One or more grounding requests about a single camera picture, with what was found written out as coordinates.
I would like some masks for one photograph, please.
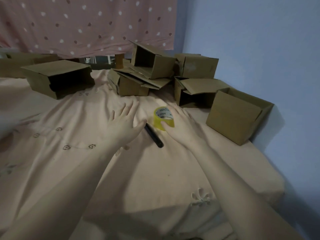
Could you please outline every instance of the pink polka dot curtain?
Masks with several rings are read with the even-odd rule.
[[[177,0],[0,0],[0,46],[64,58],[173,49]]]

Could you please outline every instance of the brown box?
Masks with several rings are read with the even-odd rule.
[[[174,97],[182,108],[211,108],[216,92],[228,87],[225,82],[214,78],[175,77]]]
[[[206,124],[238,145],[243,145],[257,130],[274,104],[226,88],[217,92]]]
[[[90,65],[59,60],[21,68],[33,91],[54,99],[94,86]]]
[[[108,74],[110,85],[121,96],[148,96],[149,89],[159,90],[170,82],[168,78],[148,79],[134,71],[130,63],[122,69],[111,69]]]
[[[176,60],[174,57],[152,45],[131,42],[134,44],[132,69],[148,79],[171,77],[174,74],[173,67]]]
[[[218,58],[210,58],[200,54],[175,54],[179,68],[175,69],[176,75],[184,78],[214,78]]]
[[[0,77],[26,78],[21,67],[59,60],[55,54],[5,53],[0,59]]]

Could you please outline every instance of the black marker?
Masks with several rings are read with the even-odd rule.
[[[157,136],[157,134],[153,131],[151,126],[146,123],[146,126],[144,127],[146,131],[148,132],[149,136],[152,138],[152,140],[157,144],[159,148],[162,148],[164,146],[163,142],[160,140],[160,138]]]

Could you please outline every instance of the blue wall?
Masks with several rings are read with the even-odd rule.
[[[320,0],[183,1],[183,52],[219,58],[216,78],[276,105],[253,143],[287,181],[282,216],[320,239]]]

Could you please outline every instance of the tape roll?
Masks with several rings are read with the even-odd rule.
[[[156,108],[153,113],[153,125],[154,127],[164,131],[161,125],[161,121],[166,122],[169,126],[174,127],[174,117],[167,107]]]

